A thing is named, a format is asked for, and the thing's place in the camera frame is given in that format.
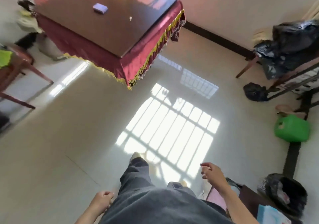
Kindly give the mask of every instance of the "trash bin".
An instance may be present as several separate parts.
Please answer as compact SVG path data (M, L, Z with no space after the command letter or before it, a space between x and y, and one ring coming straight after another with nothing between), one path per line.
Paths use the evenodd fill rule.
M309 134L309 122L295 115L279 118L275 125L276 137L287 142L306 142Z

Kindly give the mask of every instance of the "dark gray pants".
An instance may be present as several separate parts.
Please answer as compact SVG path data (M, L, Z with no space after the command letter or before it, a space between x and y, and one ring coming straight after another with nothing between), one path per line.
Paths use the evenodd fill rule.
M130 162L129 166L120 178L120 181L122 185L119 190L119 195L127 191L154 186L149 175L149 165L140 157L135 158ZM182 190L196 197L191 189L182 186L181 183L169 182L167 187Z

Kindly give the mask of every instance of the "black garbage bag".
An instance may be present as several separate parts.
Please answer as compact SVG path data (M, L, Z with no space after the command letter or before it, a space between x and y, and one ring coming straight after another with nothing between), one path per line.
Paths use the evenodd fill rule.
M276 206L287 214L301 218L307 204L307 191L296 180L283 174L266 177L266 195Z
M267 102L268 101L268 92L265 86L260 86L258 84L255 84L253 82L248 83L244 87L244 92L246 97L249 100L255 101L255 102Z
M255 46L268 80L314 59L319 49L319 21L295 21L273 27L273 40Z

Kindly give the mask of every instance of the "tiled floor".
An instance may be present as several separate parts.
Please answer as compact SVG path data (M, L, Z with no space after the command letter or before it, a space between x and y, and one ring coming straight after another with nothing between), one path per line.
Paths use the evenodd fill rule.
M96 191L119 188L134 151L158 186L184 179L198 195L199 163L210 161L255 190L288 150L273 135L274 107L297 102L249 101L243 85L270 83L258 66L235 79L245 64L184 29L132 91L79 62L0 139L0 222L73 223Z

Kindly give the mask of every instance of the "table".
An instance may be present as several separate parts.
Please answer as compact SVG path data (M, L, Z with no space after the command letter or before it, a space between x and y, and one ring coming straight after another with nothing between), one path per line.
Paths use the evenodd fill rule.
M157 2L149 4L147 7L159 7ZM137 40L137 43L133 45L132 48L130 48L131 44L127 44L125 47L116 50L115 48L110 48L112 49L111 51L113 51L112 53L106 50L108 44L102 45L101 42L96 41L96 39L88 40L86 36L81 35L77 29L75 29L75 31L78 33L43 15L42 6L45 6L47 3L35 9L37 20L39 26L57 47L70 56L91 61L95 66L115 77L117 81L125 83L128 89L131 89L137 80L143 78L169 39L178 41L179 30L186 23L183 5L181 1L178 0L163 12L163 15L159 17L141 38L139 38L139 35L141 35L147 27L142 27L134 37L130 38L130 42L133 42L132 39ZM121 41L123 42L125 39L125 36L123 37L122 35Z

